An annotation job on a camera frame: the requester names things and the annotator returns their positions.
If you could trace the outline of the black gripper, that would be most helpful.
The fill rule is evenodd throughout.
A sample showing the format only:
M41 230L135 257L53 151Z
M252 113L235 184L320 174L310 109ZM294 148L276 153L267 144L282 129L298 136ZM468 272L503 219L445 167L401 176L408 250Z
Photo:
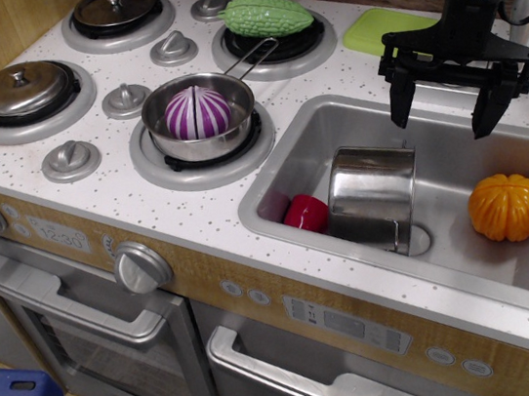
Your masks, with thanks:
M383 35L379 74L390 84L395 125L407 126L417 81L478 89L475 139L488 137L511 100L529 92L529 48L491 31L496 17L507 19L504 1L445 0L431 27Z

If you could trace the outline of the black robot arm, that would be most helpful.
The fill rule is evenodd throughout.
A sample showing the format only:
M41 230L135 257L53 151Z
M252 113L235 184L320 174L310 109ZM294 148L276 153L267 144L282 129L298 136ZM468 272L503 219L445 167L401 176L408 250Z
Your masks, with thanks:
M510 102L529 92L529 47L494 35L495 19L529 25L529 0L445 0L440 20L425 29L390 32L379 74L390 87L390 116L405 128L416 83L477 89L476 138L487 137Z

